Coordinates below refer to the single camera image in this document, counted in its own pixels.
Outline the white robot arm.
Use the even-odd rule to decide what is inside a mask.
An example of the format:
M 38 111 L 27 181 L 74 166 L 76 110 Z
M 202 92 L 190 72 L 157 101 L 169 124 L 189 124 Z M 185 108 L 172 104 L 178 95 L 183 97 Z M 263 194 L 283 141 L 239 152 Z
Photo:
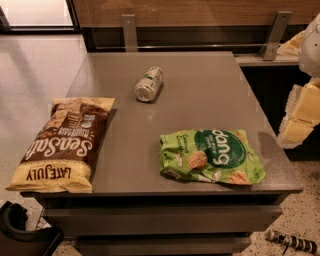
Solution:
M 299 69 L 311 79 L 304 86 L 294 85 L 289 93 L 277 137 L 284 149 L 301 145 L 320 124 L 320 14 L 301 38 Z

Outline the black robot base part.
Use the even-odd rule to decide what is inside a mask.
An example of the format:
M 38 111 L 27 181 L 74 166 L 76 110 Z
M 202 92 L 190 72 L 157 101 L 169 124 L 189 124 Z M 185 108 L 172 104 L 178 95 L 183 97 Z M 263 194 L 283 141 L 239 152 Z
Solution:
M 0 208 L 0 256 L 52 256 L 64 240 L 57 227 L 27 231 L 27 210 L 6 201 Z

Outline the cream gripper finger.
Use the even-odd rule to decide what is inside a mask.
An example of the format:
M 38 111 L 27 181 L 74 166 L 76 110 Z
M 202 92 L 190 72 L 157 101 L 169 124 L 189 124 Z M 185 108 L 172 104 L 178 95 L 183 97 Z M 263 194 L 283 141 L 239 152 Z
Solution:
M 282 137 L 291 142 L 303 142 L 313 131 L 313 127 L 305 123 L 285 119 L 282 128 Z
M 297 104 L 292 112 L 295 120 L 309 124 L 320 123 L 320 87 L 307 83 L 300 93 Z

